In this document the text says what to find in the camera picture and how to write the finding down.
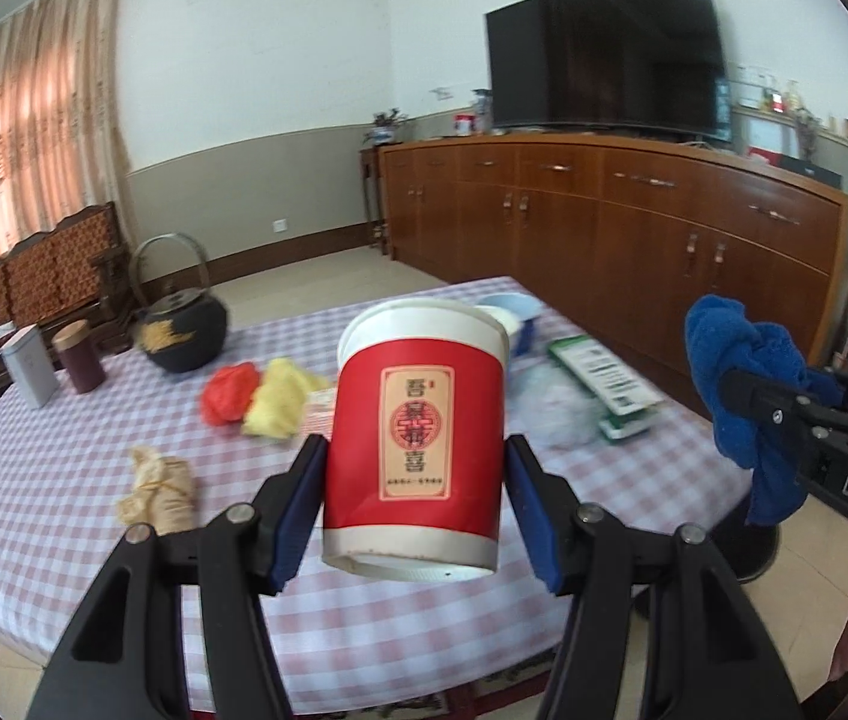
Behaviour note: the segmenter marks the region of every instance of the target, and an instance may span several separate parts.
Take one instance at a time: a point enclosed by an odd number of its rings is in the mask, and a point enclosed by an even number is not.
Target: flat screen tv
[[[525,0],[486,19],[495,127],[731,139],[713,0]]]

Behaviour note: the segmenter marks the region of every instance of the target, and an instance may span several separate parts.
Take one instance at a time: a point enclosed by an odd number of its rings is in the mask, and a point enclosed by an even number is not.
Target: potted plant
[[[364,136],[364,143],[370,141],[374,146],[394,143],[397,140],[398,125],[406,121],[406,114],[401,114],[398,108],[374,114],[374,127]]]

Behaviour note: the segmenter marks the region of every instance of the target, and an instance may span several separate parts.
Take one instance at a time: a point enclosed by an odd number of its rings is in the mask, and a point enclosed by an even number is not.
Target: blue cup
[[[529,351],[534,343],[534,320],[540,317],[544,304],[533,295],[524,293],[496,293],[478,300],[478,306],[497,306],[507,309],[521,320],[521,334],[517,345],[511,349],[511,357],[521,357]]]

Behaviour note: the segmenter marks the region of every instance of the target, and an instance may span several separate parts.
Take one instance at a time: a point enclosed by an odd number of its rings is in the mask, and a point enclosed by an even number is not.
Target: blue towel
[[[714,442],[720,454],[742,469],[754,469],[747,522],[783,522],[807,498],[797,482],[796,461],[784,456],[771,427],[723,407],[718,396],[720,376],[741,368],[804,389],[824,406],[840,404],[843,390],[833,376],[809,370],[786,328],[772,322],[748,322],[744,305],[737,300],[716,295],[697,300],[687,314],[684,340],[694,386],[714,418]]]

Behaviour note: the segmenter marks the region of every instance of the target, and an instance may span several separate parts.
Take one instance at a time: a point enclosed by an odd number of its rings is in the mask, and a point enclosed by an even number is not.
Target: tile floor
[[[374,250],[351,250],[238,279],[216,292],[229,305],[233,324],[245,326],[439,283]],[[776,563],[747,592],[804,697],[826,678],[831,651],[847,618],[848,522],[810,499],[783,530]],[[637,716],[645,647],[646,625],[635,620],[618,712],[622,720]],[[40,675],[36,664],[0,650],[2,717],[24,717]],[[491,715],[494,720],[531,720],[538,704],[539,698],[529,698]]]

